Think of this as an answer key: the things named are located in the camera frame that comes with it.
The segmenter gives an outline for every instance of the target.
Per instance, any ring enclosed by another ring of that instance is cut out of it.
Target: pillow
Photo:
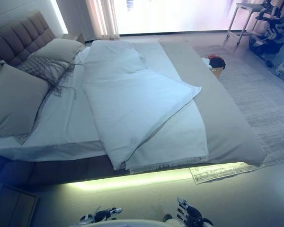
[[[33,55],[71,63],[76,54],[84,50],[85,47],[82,43],[74,40],[53,39]]]
[[[47,82],[0,61],[0,136],[30,133]]]
[[[73,70],[73,65],[63,61],[57,61],[45,57],[31,56],[25,62],[17,66],[18,69],[27,72],[47,82],[49,89],[61,93],[58,83],[66,70]]]

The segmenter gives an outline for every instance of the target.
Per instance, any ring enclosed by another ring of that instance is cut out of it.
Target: headboard
[[[0,60],[18,66],[28,56],[52,41],[55,35],[41,12],[35,10],[26,17],[0,28]]]

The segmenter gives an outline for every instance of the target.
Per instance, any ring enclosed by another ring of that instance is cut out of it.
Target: window
[[[237,2],[263,0],[114,0],[119,34],[228,30]],[[232,29],[247,15],[239,9]]]

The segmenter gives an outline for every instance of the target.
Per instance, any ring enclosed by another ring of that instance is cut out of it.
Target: wheel
[[[250,48],[251,50],[253,49],[253,46],[254,46],[255,42],[256,42],[255,39],[253,39],[253,38],[250,38],[250,39],[249,39],[248,45],[249,45],[249,48]]]
[[[267,67],[269,67],[269,68],[272,68],[274,66],[274,64],[269,60],[267,60],[265,63],[267,65]]]

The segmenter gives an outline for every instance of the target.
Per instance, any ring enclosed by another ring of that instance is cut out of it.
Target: carpet
[[[195,183],[204,183],[284,162],[284,91],[255,69],[219,45],[194,47],[200,57],[211,53],[224,58],[226,68],[219,81],[233,98],[267,153],[261,167],[245,163],[190,168]]]

